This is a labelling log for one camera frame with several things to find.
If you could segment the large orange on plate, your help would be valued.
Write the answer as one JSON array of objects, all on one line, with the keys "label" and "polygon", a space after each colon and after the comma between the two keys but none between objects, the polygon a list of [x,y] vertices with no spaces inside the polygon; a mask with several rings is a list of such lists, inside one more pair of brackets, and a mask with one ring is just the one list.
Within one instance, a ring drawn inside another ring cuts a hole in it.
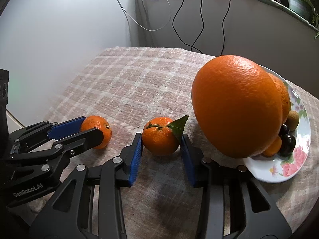
[{"label": "large orange on plate", "polygon": [[285,86],[284,82],[281,81],[278,77],[274,76],[271,73],[268,73],[268,75],[273,80],[279,94],[281,97],[281,103],[282,103],[282,123],[285,123],[288,119],[289,112],[291,110],[291,102],[290,102],[290,96],[287,87]]}]

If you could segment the dark plum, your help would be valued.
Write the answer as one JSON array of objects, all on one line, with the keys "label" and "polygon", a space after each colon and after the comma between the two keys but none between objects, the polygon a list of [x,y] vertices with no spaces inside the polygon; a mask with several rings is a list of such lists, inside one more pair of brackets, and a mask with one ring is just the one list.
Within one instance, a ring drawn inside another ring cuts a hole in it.
[{"label": "dark plum", "polygon": [[296,139],[291,134],[284,134],[280,136],[281,138],[281,147],[278,154],[282,157],[289,157],[296,146]]},{"label": "dark plum", "polygon": [[289,134],[290,130],[289,127],[286,124],[283,124],[280,128],[279,136],[284,136],[286,134]]}]

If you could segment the plaid pink tablecloth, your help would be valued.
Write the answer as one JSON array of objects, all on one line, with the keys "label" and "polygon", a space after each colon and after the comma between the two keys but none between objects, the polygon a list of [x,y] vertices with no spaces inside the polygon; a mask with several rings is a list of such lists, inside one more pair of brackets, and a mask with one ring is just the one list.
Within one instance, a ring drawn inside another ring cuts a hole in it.
[{"label": "plaid pink tablecloth", "polygon": [[[102,116],[112,128],[107,148],[71,159],[63,177],[78,165],[98,166],[119,155],[135,134],[156,117],[189,116],[185,132],[192,144],[222,166],[241,161],[224,156],[208,142],[194,117],[191,87],[198,70],[211,57],[183,49],[112,48],[100,53],[54,98],[43,120],[63,122],[79,116]],[[292,230],[309,215],[318,199],[318,99],[299,86],[311,125],[310,152],[290,180],[263,187]],[[128,238],[194,238],[202,191],[188,182],[179,152],[169,158],[142,154],[136,182],[122,189]]]}]

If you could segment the potted spider plant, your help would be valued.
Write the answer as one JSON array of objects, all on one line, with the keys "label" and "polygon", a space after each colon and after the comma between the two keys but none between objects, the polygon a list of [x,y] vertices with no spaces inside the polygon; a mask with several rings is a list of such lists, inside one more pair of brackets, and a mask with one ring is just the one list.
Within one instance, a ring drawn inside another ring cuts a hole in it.
[{"label": "potted spider plant", "polygon": [[318,12],[310,0],[288,0],[288,8],[306,20],[316,29],[314,39],[318,38]]}]

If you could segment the brown kiwi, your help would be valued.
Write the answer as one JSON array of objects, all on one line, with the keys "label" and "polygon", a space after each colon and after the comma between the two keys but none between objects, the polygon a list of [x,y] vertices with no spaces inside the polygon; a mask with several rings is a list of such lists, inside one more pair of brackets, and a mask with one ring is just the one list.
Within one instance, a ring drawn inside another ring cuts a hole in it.
[{"label": "brown kiwi", "polygon": [[288,118],[285,122],[285,125],[288,127],[290,131],[294,131],[299,124],[299,114],[296,111],[290,111],[288,114]]}]

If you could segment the large orange outside plate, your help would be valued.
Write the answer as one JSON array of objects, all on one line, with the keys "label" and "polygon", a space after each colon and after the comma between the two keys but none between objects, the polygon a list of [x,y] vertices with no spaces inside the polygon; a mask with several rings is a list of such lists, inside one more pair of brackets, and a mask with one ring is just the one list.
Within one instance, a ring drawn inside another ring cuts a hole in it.
[{"label": "large orange outside plate", "polygon": [[194,114],[206,138],[222,154],[263,153],[282,125],[280,94],[263,68],[241,56],[219,56],[192,83]]}]

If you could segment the small kumquat on plate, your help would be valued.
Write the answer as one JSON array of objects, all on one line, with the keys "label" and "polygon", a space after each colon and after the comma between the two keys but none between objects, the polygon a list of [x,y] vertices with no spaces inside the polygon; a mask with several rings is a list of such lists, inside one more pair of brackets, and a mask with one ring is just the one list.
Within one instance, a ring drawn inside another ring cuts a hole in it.
[{"label": "small kumquat on plate", "polygon": [[280,136],[278,135],[274,142],[262,153],[265,157],[272,157],[276,153],[279,152],[282,145],[282,140]]}]

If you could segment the mandarin with leaf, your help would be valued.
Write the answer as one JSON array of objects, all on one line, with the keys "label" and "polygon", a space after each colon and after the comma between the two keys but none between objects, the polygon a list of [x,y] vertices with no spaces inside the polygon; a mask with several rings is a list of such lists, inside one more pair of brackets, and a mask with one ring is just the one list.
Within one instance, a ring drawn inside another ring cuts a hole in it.
[{"label": "mandarin with leaf", "polygon": [[179,147],[179,140],[188,118],[189,116],[183,116],[172,120],[168,117],[158,117],[147,122],[142,132],[145,148],[158,157],[174,154]]}]

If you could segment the floral white plate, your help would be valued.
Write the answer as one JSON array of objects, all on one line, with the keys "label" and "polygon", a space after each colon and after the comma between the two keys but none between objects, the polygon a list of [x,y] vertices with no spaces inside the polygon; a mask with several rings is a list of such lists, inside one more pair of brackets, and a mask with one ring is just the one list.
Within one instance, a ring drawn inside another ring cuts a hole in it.
[{"label": "floral white plate", "polygon": [[243,162],[252,175],[259,181],[280,183],[294,177],[301,170],[307,159],[311,143],[310,120],[305,109],[305,104],[292,85],[271,69],[266,67],[263,67],[263,69],[284,82],[289,92],[291,109],[299,114],[299,124],[290,133],[296,139],[296,146],[288,157],[282,157],[278,154],[271,158],[257,155],[252,158],[244,158]]}]

